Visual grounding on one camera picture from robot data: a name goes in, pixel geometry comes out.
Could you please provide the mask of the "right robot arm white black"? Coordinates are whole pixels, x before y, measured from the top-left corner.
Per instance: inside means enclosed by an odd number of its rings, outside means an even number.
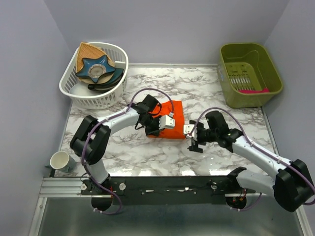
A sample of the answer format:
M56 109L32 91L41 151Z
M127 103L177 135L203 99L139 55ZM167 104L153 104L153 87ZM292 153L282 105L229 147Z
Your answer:
M226 186L233 193L241 189L255 190L272 196L289 212L296 211L302 205L313 205L314 201L309 199L315 194L315 186L307 165L300 159L292 161L263 148L251 140L241 126L229 128L222 112L223 109L220 108L210 108L203 112L209 126L207 129L198 120L191 120L184 125L184 135L191 139L189 151L201 153L203 150L200 145L217 143L265 172L260 175L246 168L232 171Z

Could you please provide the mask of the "orange t shirt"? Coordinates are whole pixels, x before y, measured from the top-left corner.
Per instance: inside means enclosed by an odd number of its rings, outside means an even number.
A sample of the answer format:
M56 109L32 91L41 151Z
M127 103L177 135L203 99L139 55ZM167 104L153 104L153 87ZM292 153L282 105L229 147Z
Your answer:
M184 111L182 101L158 103L151 112L157 125L146 127L146 136L150 138L185 139Z

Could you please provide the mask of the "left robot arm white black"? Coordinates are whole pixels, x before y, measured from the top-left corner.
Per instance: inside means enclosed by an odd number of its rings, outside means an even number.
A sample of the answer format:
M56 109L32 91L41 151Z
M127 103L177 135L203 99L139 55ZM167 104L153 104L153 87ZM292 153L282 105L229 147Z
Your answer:
M111 135L129 126L136 130L144 128L145 134L160 133L160 111L162 104L151 95L143 101L130 103L122 110L104 118L86 116L74 134L70 148L81 158L81 164L90 176L92 188L98 194L109 190L110 174L106 170L102 158L105 154Z

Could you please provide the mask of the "green plastic bin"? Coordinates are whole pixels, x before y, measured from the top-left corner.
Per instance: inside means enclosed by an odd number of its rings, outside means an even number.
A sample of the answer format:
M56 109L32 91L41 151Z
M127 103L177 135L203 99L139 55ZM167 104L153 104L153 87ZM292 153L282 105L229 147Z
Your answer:
M217 73L225 102L233 109L261 107L283 90L283 82L268 52L257 43L223 45ZM238 91L264 88L268 88L269 93Z

